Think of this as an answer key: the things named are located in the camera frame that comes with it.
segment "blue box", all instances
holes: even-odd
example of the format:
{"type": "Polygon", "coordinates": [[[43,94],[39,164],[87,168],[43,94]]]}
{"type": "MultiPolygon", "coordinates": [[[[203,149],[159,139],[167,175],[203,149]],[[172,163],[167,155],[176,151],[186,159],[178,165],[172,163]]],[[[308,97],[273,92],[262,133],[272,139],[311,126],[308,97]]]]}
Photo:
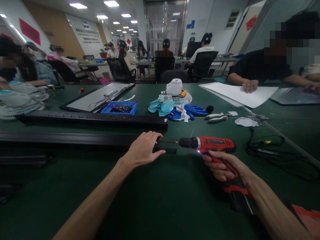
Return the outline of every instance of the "blue box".
{"type": "Polygon", "coordinates": [[[122,114],[122,115],[135,115],[136,112],[137,112],[137,103],[136,102],[109,102],[108,105],[105,106],[105,108],[101,111],[101,113],[122,114]],[[115,106],[117,104],[122,104],[125,106],[131,106],[132,104],[134,104],[134,105],[132,106],[130,113],[115,113],[115,112],[110,112],[112,110],[111,103],[113,104],[113,106],[115,106]]]}

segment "black power strip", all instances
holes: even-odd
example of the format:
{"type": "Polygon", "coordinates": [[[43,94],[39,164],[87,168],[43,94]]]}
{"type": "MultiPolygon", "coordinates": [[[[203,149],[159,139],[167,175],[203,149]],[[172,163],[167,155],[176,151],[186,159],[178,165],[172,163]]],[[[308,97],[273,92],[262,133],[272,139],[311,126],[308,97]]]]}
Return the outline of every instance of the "black power strip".
{"type": "Polygon", "coordinates": [[[168,130],[167,117],[103,113],[34,111],[16,116],[23,123],[81,124],[105,127],[125,127],[148,130],[168,130]]]}

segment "pink basket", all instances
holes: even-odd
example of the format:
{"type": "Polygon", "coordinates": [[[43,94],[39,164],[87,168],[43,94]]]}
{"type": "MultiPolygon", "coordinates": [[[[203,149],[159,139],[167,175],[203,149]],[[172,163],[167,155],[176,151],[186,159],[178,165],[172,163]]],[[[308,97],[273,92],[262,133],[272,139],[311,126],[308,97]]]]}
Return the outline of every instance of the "pink basket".
{"type": "Polygon", "coordinates": [[[101,78],[100,82],[102,83],[102,85],[105,85],[105,84],[109,83],[110,80],[109,80],[109,78],[101,78]]]}

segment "red cordless drill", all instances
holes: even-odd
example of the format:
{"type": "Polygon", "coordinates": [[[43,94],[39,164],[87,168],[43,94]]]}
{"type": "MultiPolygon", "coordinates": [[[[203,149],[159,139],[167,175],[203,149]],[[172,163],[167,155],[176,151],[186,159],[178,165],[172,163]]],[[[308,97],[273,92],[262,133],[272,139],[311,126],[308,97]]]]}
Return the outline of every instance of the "red cordless drill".
{"type": "MultiPolygon", "coordinates": [[[[237,148],[236,144],[231,139],[216,137],[200,136],[181,138],[176,143],[179,143],[179,145],[184,148],[197,149],[198,152],[208,156],[211,156],[209,151],[231,153],[235,152],[237,148]]],[[[222,182],[223,190],[229,196],[231,208],[237,212],[254,215],[253,205],[249,197],[248,190],[246,189],[237,170],[235,170],[225,159],[212,157],[212,161],[215,163],[223,163],[226,165],[226,170],[234,174],[233,179],[227,178],[227,181],[222,182]]]]}

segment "pliers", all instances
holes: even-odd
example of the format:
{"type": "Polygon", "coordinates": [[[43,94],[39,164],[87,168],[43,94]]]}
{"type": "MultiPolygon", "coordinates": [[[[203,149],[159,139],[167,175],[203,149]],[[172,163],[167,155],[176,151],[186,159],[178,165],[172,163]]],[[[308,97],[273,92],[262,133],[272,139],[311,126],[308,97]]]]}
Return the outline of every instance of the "pliers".
{"type": "Polygon", "coordinates": [[[210,114],[210,115],[207,115],[205,116],[204,119],[210,119],[209,122],[220,122],[222,120],[227,120],[228,117],[231,116],[231,114],[227,113],[227,114],[224,114],[224,113],[220,113],[220,114],[210,114]]]}

